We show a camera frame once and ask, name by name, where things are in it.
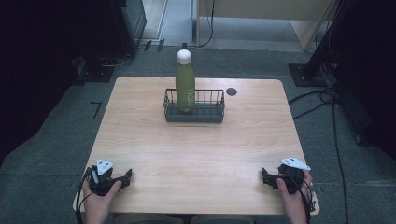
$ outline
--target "black stand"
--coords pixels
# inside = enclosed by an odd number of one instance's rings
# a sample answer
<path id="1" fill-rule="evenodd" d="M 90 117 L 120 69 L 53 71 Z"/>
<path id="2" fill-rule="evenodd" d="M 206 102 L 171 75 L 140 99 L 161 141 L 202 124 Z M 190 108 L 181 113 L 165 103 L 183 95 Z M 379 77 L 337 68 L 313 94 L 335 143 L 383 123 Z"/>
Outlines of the black stand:
<path id="1" fill-rule="evenodd" d="M 320 65 L 329 55 L 329 32 L 323 37 L 307 64 L 289 63 L 289 70 L 297 87 L 327 87 L 325 77 L 319 72 Z"/>
<path id="2" fill-rule="evenodd" d="M 82 86 L 85 82 L 109 82 L 114 72 L 114 66 L 100 66 L 87 63 L 82 57 L 79 59 L 78 80 L 76 86 Z"/>

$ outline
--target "controller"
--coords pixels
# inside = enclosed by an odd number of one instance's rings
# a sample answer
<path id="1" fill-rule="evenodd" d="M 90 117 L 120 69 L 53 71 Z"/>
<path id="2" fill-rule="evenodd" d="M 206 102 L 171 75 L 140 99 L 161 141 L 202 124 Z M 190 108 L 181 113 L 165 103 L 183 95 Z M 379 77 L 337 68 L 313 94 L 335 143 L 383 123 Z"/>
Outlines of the controller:
<path id="1" fill-rule="evenodd" d="M 270 175 L 262 167 L 263 182 L 273 189 L 277 189 L 276 180 L 281 178 L 286 183 L 288 193 L 293 194 L 303 185 L 304 173 L 302 169 L 311 170 L 311 167 L 293 157 L 280 160 L 280 162 L 282 164 L 277 168 L 280 175 Z"/>
<path id="2" fill-rule="evenodd" d="M 108 161 L 98 160 L 97 165 L 93 165 L 89 169 L 89 182 L 90 189 L 93 193 L 99 196 L 105 196 L 110 191 L 111 187 L 117 181 L 121 181 L 120 190 L 130 186 L 132 169 L 126 172 L 125 176 L 120 176 L 117 178 L 111 178 L 113 173 L 113 164 Z"/>
<path id="3" fill-rule="evenodd" d="M 273 187 L 273 189 L 277 189 L 276 180 L 281 178 L 283 181 L 285 181 L 289 194 L 294 194 L 303 184 L 304 173 L 301 169 L 281 164 L 277 170 L 279 171 L 280 175 L 270 175 L 262 167 L 263 183 Z"/>

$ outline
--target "round hole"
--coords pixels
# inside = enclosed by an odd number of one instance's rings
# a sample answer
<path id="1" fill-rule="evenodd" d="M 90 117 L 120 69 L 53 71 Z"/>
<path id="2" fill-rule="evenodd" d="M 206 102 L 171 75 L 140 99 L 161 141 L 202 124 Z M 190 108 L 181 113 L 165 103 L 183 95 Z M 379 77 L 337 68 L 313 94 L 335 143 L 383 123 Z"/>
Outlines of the round hole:
<path id="1" fill-rule="evenodd" d="M 234 88 L 228 88 L 226 92 L 227 92 L 227 94 L 229 96 L 235 96 L 236 95 L 236 89 L 234 89 Z"/>

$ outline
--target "gray floor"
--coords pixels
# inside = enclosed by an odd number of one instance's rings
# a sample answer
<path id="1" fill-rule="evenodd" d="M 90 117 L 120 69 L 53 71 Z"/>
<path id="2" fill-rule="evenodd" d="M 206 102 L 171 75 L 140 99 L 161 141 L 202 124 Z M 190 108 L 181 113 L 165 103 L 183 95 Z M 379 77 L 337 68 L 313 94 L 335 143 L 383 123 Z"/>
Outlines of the gray floor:
<path id="1" fill-rule="evenodd" d="M 169 0 L 169 10 L 189 3 L 172 4 L 176 2 Z M 172 27 L 180 30 L 183 26 L 166 24 L 170 17 L 169 13 L 165 16 L 162 30 L 162 36 L 169 36 L 165 38 L 165 44 L 188 42 L 188 32 L 176 35 L 171 30 Z M 267 44 L 267 47 L 256 50 L 222 49 L 214 45 L 191 49 L 195 75 L 279 79 L 289 100 L 302 93 L 322 90 L 296 88 L 288 70 L 288 63 L 306 63 L 311 53 L 288 50 L 286 46 L 284 50 L 275 50 L 280 48 L 270 46 L 276 45 L 275 41 Z M 140 49 L 130 63 L 115 69 L 109 83 L 70 87 L 41 130 L 6 157 L 0 170 L 0 223 L 76 223 L 72 209 L 75 187 L 84 171 L 116 78 L 173 77 L 177 68 L 177 51 L 178 48 L 173 47 L 165 47 L 160 52 L 155 48 L 148 51 Z M 103 103 L 95 118 L 97 105 L 91 102 Z M 290 110 L 296 116 L 318 104 L 318 96 L 312 95 L 292 104 Z M 320 212 L 312 217 L 312 223 L 346 223 L 343 182 L 332 121 L 330 105 L 295 120 L 305 158 L 312 167 L 314 191 L 320 205 Z M 356 132 L 342 105 L 335 107 L 335 121 L 339 155 L 346 178 L 349 223 L 396 223 L 396 161 L 377 147 L 355 144 Z M 284 216 L 256 218 L 259 224 L 288 223 Z"/>

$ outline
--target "finger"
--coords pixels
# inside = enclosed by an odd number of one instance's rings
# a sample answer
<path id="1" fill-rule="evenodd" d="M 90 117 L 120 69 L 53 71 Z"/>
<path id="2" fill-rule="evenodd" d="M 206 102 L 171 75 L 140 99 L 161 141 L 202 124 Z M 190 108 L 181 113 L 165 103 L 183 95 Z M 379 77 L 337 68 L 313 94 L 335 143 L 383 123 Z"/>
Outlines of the finger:
<path id="1" fill-rule="evenodd" d="M 307 170 L 303 170 L 303 173 L 304 173 L 304 181 L 306 182 L 306 184 L 307 184 L 308 186 L 310 186 L 311 183 L 312 183 L 312 176 L 311 176 L 311 174 L 309 174 L 309 172 L 308 172 Z"/>
<path id="2" fill-rule="evenodd" d="M 285 181 L 283 181 L 283 179 L 278 178 L 276 180 L 277 183 L 277 188 L 280 191 L 280 194 L 282 195 L 282 198 L 285 197 L 289 197 L 289 192 L 288 192 L 288 188 L 286 187 Z"/>
<path id="3" fill-rule="evenodd" d="M 84 191 L 84 196 L 91 194 L 90 183 L 86 179 L 84 179 L 84 183 L 82 184 L 82 190 Z"/>
<path id="4" fill-rule="evenodd" d="M 108 194 L 106 195 L 106 198 L 110 201 L 112 201 L 114 199 L 114 197 L 116 197 L 117 192 L 120 191 L 122 182 L 120 180 L 116 181 L 116 183 L 113 184 L 113 186 L 111 186 L 110 191 L 108 192 Z"/>

